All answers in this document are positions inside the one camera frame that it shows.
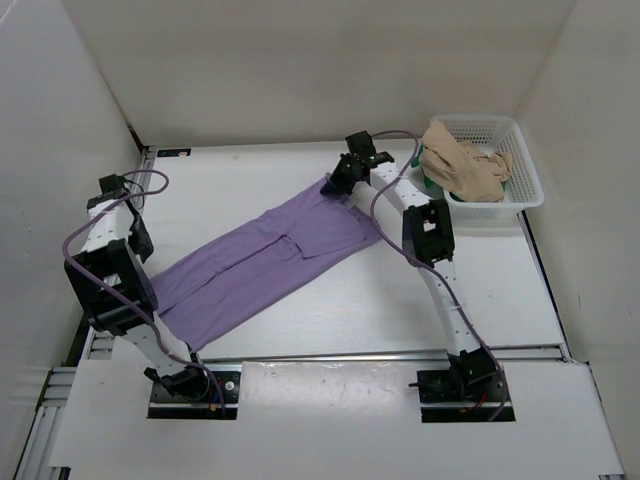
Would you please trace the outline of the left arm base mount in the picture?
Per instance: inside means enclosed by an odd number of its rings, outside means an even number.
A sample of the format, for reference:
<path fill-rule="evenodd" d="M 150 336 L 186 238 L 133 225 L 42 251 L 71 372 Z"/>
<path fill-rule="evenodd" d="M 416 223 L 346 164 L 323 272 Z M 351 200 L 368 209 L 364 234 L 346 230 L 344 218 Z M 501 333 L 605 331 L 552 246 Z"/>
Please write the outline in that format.
<path fill-rule="evenodd" d="M 152 381 L 147 408 L 149 419 L 236 420 L 241 390 L 241 368 L 215 367 L 212 382 L 201 369 L 186 367 L 172 376 L 160 377 L 155 369 L 144 375 Z"/>

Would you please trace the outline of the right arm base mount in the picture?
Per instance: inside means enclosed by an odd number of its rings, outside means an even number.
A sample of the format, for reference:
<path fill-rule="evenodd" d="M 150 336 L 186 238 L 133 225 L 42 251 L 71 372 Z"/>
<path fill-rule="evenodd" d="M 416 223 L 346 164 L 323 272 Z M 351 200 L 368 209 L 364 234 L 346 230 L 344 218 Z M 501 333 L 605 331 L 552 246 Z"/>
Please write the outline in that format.
<path fill-rule="evenodd" d="M 499 374 L 467 384 L 452 368 L 419 370 L 408 388 L 418 394 L 424 424 L 516 421 L 510 394 Z"/>

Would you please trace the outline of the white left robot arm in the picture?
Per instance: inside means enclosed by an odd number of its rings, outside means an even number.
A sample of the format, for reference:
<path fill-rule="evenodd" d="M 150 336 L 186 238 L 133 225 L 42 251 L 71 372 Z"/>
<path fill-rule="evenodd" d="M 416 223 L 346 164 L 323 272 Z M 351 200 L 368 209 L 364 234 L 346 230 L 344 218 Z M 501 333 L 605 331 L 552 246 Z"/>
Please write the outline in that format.
<path fill-rule="evenodd" d="M 88 221 L 62 244 L 64 270 L 97 332 L 136 347 L 149 362 L 145 376 L 168 395 L 191 402 L 211 393 L 210 375 L 194 350 L 159 318 L 159 301 L 143 264 L 154 246 L 142 218 L 144 197 L 155 195 L 135 172 L 99 179 L 86 204 Z"/>

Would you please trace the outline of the purple t-shirt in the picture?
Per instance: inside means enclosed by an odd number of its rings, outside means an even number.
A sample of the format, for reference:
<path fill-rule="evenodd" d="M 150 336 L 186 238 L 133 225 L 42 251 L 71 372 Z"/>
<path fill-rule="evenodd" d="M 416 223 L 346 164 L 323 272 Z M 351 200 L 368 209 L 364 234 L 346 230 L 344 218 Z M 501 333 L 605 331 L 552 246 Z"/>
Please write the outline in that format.
<path fill-rule="evenodd" d="M 194 350 L 379 241 L 371 218 L 317 181 L 206 243 L 151 282 L 157 314 Z"/>

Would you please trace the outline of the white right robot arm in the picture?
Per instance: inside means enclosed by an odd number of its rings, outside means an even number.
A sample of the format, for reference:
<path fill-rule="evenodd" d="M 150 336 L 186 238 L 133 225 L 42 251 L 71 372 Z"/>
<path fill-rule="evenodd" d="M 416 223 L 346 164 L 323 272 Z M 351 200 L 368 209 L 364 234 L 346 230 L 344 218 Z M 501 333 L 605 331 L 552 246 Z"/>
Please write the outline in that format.
<path fill-rule="evenodd" d="M 386 151 L 374 145 L 366 131 L 345 138 L 347 152 L 327 176 L 321 193 L 350 195 L 360 183 L 375 191 L 369 216 L 382 239 L 413 266 L 427 287 L 447 340 L 448 371 L 420 374 L 415 385 L 435 402 L 480 402 L 488 398 L 490 383 L 500 378 L 500 366 L 477 333 L 463 306 L 454 264 L 455 238 L 448 204 L 423 193 L 405 176 L 411 166 L 399 167 Z M 376 215 L 385 199 L 401 217 L 401 242 L 394 242 Z"/>

